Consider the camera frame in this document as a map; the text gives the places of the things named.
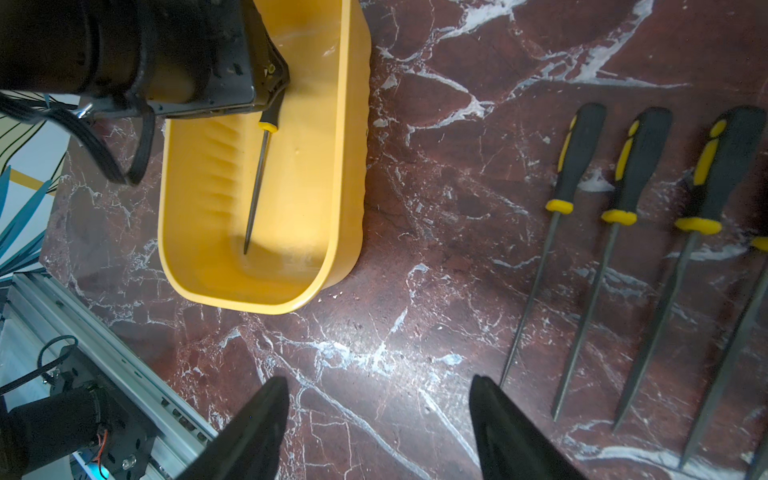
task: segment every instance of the marble surface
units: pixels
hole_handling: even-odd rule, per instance
[[[502,369],[548,222],[555,162],[587,101],[608,117],[565,218],[505,385],[589,478],[741,478],[766,429],[760,321],[712,425],[676,470],[707,380],[762,263],[768,145],[696,250],[631,414],[611,421],[660,286],[673,228],[716,116],[768,107],[768,8],[759,0],[366,0],[373,38],[364,241],[338,285],[284,316],[189,302],[157,255],[161,142],[138,188],[104,181],[72,144],[44,263],[217,428],[269,376],[292,408],[280,478],[480,478],[467,398]],[[620,233],[555,424],[551,401],[607,228],[624,132],[674,112],[640,221]],[[122,161],[128,121],[100,124]]]

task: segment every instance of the black cable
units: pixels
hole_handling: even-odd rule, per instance
[[[107,180],[117,184],[126,183],[123,172],[104,142],[97,138],[92,129],[69,110],[59,106],[43,111],[35,110],[6,94],[0,93],[0,112],[23,124],[34,125],[42,120],[56,122],[80,141]]]
[[[55,368],[55,367],[57,367],[59,365],[61,365],[62,363],[64,363],[64,361],[72,354],[72,350],[74,350],[74,349],[69,349],[64,355],[59,356],[56,360],[54,360],[52,362],[48,362],[45,365],[41,366],[40,364],[42,363],[43,353],[45,353],[45,350],[47,350],[54,343],[60,342],[62,340],[66,340],[66,339],[74,340],[74,346],[75,347],[78,346],[78,339],[75,338],[73,335],[57,336],[56,338],[50,340],[48,343],[46,343],[43,346],[42,350],[40,350],[40,354],[38,355],[38,368],[36,370],[33,370],[30,373],[24,375],[23,377],[18,378],[16,380],[14,380],[13,382],[6,383],[2,387],[0,387],[0,396],[5,395],[6,393],[10,392],[13,389],[17,389],[18,387],[24,385],[26,382],[34,380],[34,379],[36,379],[39,376],[43,376],[43,378],[46,381],[52,382],[53,381],[53,377],[51,377],[49,374],[47,374],[47,371],[50,370],[50,369],[53,369],[53,368]]]
[[[59,124],[80,141],[107,180],[116,184],[138,185],[147,172],[147,165],[149,164],[154,138],[155,115],[154,110],[140,96],[129,94],[128,100],[141,113],[143,127],[134,161],[127,174],[123,174],[112,152],[109,151],[102,139],[96,137],[91,127],[60,104],[51,104],[48,109],[36,110],[20,100],[0,93],[0,113],[23,124],[34,125],[43,120],[50,120]]]

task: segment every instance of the screw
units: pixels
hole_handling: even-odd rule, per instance
[[[136,455],[131,455],[123,460],[123,470],[130,470],[134,465],[136,465]]]

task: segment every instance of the wall mural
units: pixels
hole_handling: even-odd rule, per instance
[[[74,95],[3,91],[38,109],[77,108]],[[0,115],[0,283],[17,271],[41,268],[38,259],[69,143],[58,125],[19,123]]]

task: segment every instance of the wire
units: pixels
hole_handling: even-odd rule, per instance
[[[72,340],[74,340],[74,345],[75,345],[75,346],[77,346],[77,345],[78,345],[78,339],[76,339],[76,338],[75,338],[74,336],[72,336],[72,335],[62,335],[62,336],[57,336],[56,338],[54,338],[54,339],[53,339],[53,340],[51,340],[50,342],[46,343],[46,344],[45,344],[45,346],[43,346],[42,350],[40,350],[40,353],[38,354],[38,368],[39,368],[39,369],[41,369],[41,368],[42,368],[42,366],[43,366],[43,354],[45,354],[45,350],[47,350],[48,348],[50,348],[50,347],[51,347],[51,345],[53,345],[54,343],[56,343],[56,342],[60,342],[60,341],[62,341],[62,340],[65,340],[65,339],[72,339]],[[43,377],[43,379],[44,379],[46,382],[48,382],[48,383],[53,383],[53,382],[54,382],[54,379],[53,379],[53,377],[52,377],[52,376],[50,376],[50,375],[48,374],[48,370],[50,370],[50,369],[46,369],[46,370],[45,370],[43,373],[41,373],[41,374],[40,374],[40,376],[41,376],[41,377]]]
[[[78,346],[78,339],[75,338],[73,335],[57,336],[56,338],[54,338],[51,341],[49,341],[48,343],[46,343],[43,346],[43,349],[40,350],[40,355],[38,355],[38,365],[40,365],[40,363],[42,361],[43,353],[45,352],[45,350],[48,349],[48,347],[50,347],[51,345],[53,345],[56,342],[60,342],[60,341],[65,340],[65,339],[74,340],[74,346],[75,347]],[[49,362],[49,363],[46,363],[43,366],[39,366],[36,370],[32,370],[30,373],[24,375],[23,377],[17,378],[13,382],[6,383],[2,387],[0,387],[0,396],[5,395],[6,393],[10,392],[13,389],[17,389],[18,387],[24,385],[26,382],[29,382],[30,380],[34,380],[34,379],[38,378],[40,375],[43,375],[44,379],[50,378],[51,381],[52,381],[53,377],[48,375],[46,372],[48,370],[53,369],[53,368],[61,365],[62,363],[64,363],[64,361],[72,354],[73,350],[74,349],[69,349],[66,353],[64,353],[64,355],[59,356],[56,360],[54,360],[52,362]]]
[[[108,436],[109,430],[104,429],[104,441],[101,443],[101,448],[98,450],[98,455],[96,455],[96,466],[98,467],[98,474],[101,475],[104,480],[107,480],[107,477],[105,477],[104,473],[101,472],[101,454],[104,453],[104,447],[107,446]]]

